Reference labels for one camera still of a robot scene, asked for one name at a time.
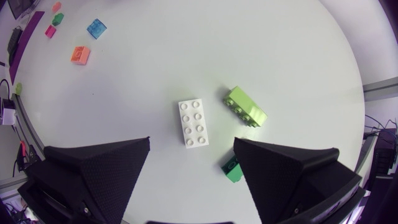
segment lego stud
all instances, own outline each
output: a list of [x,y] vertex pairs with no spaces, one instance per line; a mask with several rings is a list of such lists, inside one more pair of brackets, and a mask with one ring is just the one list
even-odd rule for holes
[[182,120],[183,120],[184,122],[188,122],[188,121],[189,121],[189,117],[185,115],[185,116],[182,117]]
[[201,119],[201,114],[200,113],[195,114],[195,119]]
[[235,107],[232,109],[235,113],[242,113],[242,108],[240,107]]
[[194,102],[192,103],[192,106],[193,106],[194,108],[198,108],[198,107],[200,106],[200,103],[197,102],[197,101],[194,101]]
[[240,117],[244,121],[249,121],[250,117],[248,115],[243,115]]
[[192,129],[190,129],[190,128],[185,128],[185,133],[191,134],[191,133],[192,133]]
[[181,110],[188,109],[188,105],[186,103],[181,104]]
[[198,138],[198,142],[199,142],[200,144],[204,144],[204,143],[206,142],[206,139],[205,139],[204,137],[199,137],[199,138]]
[[193,141],[192,141],[191,139],[188,139],[188,140],[187,140],[187,145],[193,146]]
[[198,125],[197,126],[197,131],[198,132],[202,132],[202,131],[204,131],[205,130],[205,128],[202,126],[202,125]]
[[80,56],[81,56],[81,51],[76,51],[75,52],[75,57],[76,58],[80,58]]
[[228,165],[228,169],[232,169],[236,165],[236,162],[232,162]]
[[231,99],[227,99],[227,100],[224,100],[224,103],[225,103],[227,106],[232,106],[232,105],[234,104],[234,101],[231,100]]

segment lego brick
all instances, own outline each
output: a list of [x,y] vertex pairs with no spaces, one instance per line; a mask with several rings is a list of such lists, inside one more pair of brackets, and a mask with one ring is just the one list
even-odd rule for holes
[[241,180],[241,177],[243,176],[241,165],[239,165],[235,155],[221,169],[224,171],[228,179],[234,183]]
[[53,6],[52,6],[52,13],[56,13],[58,10],[60,10],[62,4],[60,2],[56,2]]
[[240,87],[233,88],[223,99],[248,126],[261,127],[267,115]]
[[88,47],[75,47],[70,61],[77,65],[86,65],[90,50]]
[[99,20],[95,19],[90,26],[87,27],[87,31],[95,38],[98,39],[100,35],[106,30],[106,26]]
[[49,28],[47,28],[44,34],[47,37],[51,38],[54,35],[55,31],[57,31],[57,29],[54,26],[49,25]]
[[54,19],[52,20],[52,25],[58,26],[59,24],[61,24],[62,19],[63,19],[63,14],[58,13],[57,15],[54,16]]
[[179,102],[178,108],[187,149],[209,145],[201,99]]
[[22,84],[21,83],[17,83],[17,86],[15,87],[15,94],[20,96],[21,93],[22,93]]

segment white lego brick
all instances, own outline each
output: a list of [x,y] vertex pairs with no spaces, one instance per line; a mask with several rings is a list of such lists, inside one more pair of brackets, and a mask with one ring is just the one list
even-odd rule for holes
[[179,102],[178,108],[187,149],[209,145],[201,99]]

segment dark green lego brick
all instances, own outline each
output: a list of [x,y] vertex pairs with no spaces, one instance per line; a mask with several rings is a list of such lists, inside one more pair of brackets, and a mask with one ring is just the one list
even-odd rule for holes
[[58,13],[57,15],[55,15],[54,19],[52,20],[52,25],[53,26],[57,26],[62,22],[63,19],[63,14],[62,13]]
[[224,171],[228,179],[234,183],[241,180],[241,177],[243,176],[241,165],[239,165],[236,156],[233,156],[232,159],[230,159],[221,169]]
[[224,97],[224,103],[251,127],[260,127],[268,117],[238,86]]

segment purple object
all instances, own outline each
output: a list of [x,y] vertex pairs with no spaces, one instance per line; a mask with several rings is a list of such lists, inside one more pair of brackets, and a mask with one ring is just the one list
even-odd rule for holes
[[26,45],[33,34],[33,31],[35,30],[37,24],[39,23],[40,19],[42,18],[44,12],[43,11],[37,11],[33,15],[33,17],[30,19],[29,23],[27,24],[25,30],[23,31],[19,42],[18,42],[18,48],[15,53],[14,61],[12,62],[12,65],[10,65],[10,78],[11,78],[11,83],[14,84],[15,76],[17,75],[17,70],[19,66],[19,62],[21,62],[22,55],[24,54]]

